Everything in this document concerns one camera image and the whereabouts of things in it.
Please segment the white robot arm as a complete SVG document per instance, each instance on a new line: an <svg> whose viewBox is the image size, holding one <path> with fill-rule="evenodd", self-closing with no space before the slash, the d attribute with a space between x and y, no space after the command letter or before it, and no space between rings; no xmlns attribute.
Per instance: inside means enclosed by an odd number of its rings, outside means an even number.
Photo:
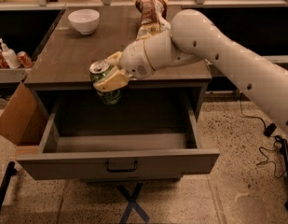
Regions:
<svg viewBox="0 0 288 224"><path fill-rule="evenodd" d="M112 69L94 88L115 91L133 78L143 79L164 67L203 59L214 64L288 134L288 71L229 39L194 9L178 12L167 30L137 40L102 60Z"/></svg>

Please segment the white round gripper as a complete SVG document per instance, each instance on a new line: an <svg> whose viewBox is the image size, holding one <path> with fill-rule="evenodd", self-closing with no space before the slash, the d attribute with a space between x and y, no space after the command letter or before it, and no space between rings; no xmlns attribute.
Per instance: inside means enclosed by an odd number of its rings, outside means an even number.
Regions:
<svg viewBox="0 0 288 224"><path fill-rule="evenodd" d="M172 42L170 32L164 31L147 39L134 41L123 52L117 51L105 61L114 67L106 77L93 84L100 92L115 91L127 86L130 75L136 79L144 79L165 67L196 63L199 56L181 52Z"/></svg>

